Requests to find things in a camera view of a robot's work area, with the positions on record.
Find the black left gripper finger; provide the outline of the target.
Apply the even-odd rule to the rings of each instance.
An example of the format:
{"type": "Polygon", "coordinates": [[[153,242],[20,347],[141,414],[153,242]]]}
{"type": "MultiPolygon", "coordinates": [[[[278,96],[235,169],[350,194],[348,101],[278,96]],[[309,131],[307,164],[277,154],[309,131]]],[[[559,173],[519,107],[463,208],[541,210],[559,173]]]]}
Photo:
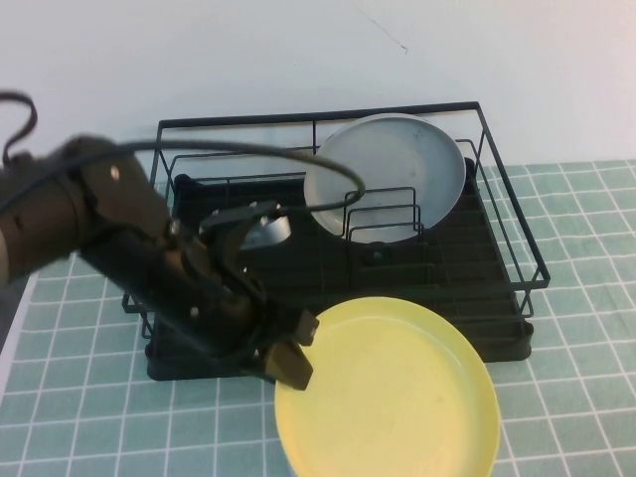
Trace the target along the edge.
{"type": "Polygon", "coordinates": [[[316,334],[320,322],[309,310],[304,309],[296,326],[296,341],[301,346],[310,346],[316,334]]]}
{"type": "Polygon", "coordinates": [[[295,342],[277,342],[265,355],[265,375],[297,391],[304,391],[313,368],[301,347],[295,342]]]}

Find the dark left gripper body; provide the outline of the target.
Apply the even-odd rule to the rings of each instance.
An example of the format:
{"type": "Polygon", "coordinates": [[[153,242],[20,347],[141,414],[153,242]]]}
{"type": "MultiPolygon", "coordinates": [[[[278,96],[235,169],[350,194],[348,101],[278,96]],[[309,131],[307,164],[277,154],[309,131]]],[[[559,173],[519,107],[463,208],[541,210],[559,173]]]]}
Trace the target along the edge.
{"type": "Polygon", "coordinates": [[[152,379],[273,381],[265,375],[267,351],[277,342],[297,343],[303,308],[269,295],[234,263],[234,249],[183,236],[148,242],[147,305],[156,316],[147,347],[152,379]]]}

